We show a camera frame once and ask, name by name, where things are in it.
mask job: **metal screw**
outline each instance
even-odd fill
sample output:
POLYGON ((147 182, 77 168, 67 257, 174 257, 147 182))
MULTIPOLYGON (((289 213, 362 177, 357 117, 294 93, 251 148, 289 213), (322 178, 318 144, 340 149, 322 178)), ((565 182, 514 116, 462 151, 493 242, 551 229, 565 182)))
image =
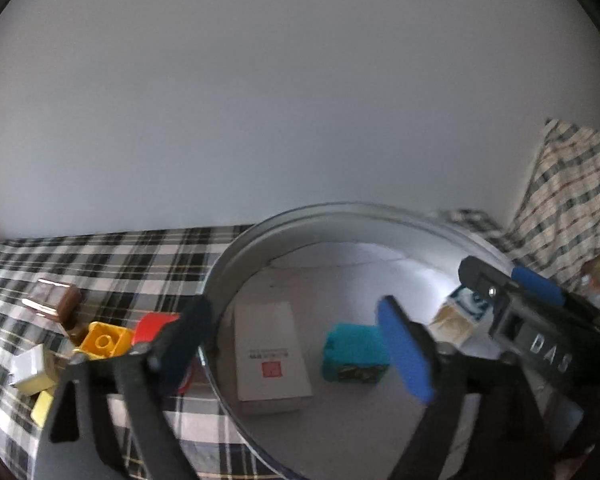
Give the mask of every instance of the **metal screw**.
POLYGON ((500 361, 506 365, 514 366, 518 364, 518 356, 512 351, 507 350, 500 354, 500 361))
POLYGON ((84 363, 87 362, 89 360, 89 358, 83 354, 82 352, 76 352, 71 359, 69 359, 69 364, 70 365, 78 365, 80 363, 84 363))
POLYGON ((436 350, 440 355, 453 355, 458 351, 455 346, 453 346, 451 343, 447 343, 446 341, 437 342, 436 350))
POLYGON ((135 345, 133 345, 131 347, 131 350, 129 351, 129 355, 146 354, 148 352, 149 348, 150 348, 150 343, 147 341, 142 341, 142 342, 136 343, 135 345))

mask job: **small cube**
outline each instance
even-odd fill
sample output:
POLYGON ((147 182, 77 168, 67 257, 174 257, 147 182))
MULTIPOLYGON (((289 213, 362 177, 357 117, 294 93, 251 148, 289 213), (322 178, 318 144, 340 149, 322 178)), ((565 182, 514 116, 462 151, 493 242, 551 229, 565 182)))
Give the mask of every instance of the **small cube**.
POLYGON ((339 323, 327 336, 322 357, 327 381, 377 383, 389 367, 377 326, 339 323))
POLYGON ((53 354, 43 345, 16 355, 11 361, 11 386, 24 395, 33 395, 58 383, 53 354))

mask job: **white box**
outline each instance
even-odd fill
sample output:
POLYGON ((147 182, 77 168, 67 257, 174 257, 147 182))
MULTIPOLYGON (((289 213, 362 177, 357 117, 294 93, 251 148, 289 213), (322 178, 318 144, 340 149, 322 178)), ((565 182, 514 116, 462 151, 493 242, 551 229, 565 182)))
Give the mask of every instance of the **white box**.
POLYGON ((289 303, 237 304, 238 400, 245 413, 291 412, 313 395, 289 303))

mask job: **lego stud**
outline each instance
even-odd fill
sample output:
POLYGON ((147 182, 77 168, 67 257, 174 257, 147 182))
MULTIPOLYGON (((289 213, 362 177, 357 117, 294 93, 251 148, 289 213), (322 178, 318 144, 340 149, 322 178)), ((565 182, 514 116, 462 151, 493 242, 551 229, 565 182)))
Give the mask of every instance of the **lego stud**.
POLYGON ((448 343, 446 341, 438 341, 436 343, 436 351, 440 355, 451 356, 455 354, 458 351, 458 349, 451 343, 448 343))
POLYGON ((96 348, 102 352, 113 352, 115 346, 113 339, 110 335, 103 334, 95 341, 96 348))

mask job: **round metal tray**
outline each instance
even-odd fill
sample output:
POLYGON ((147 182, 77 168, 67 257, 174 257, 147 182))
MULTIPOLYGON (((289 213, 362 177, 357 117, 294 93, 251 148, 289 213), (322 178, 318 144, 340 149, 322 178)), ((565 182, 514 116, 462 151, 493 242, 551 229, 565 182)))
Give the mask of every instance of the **round metal tray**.
MULTIPOLYGON (((337 322, 375 323, 378 299, 393 294, 414 320, 428 322, 473 254, 504 272, 507 259, 451 224, 395 208, 329 204, 293 210, 245 232, 218 259, 203 293, 217 323, 216 351, 200 351, 216 395, 239 433, 274 471, 290 479, 384 480, 408 444, 424 407, 396 370, 377 385, 328 383, 321 352, 337 322), (303 410, 245 415, 236 395, 233 307, 289 301, 314 390, 303 410)), ((462 350, 496 357, 478 327, 462 350)), ((468 399, 448 472, 462 459, 476 399, 468 399)))

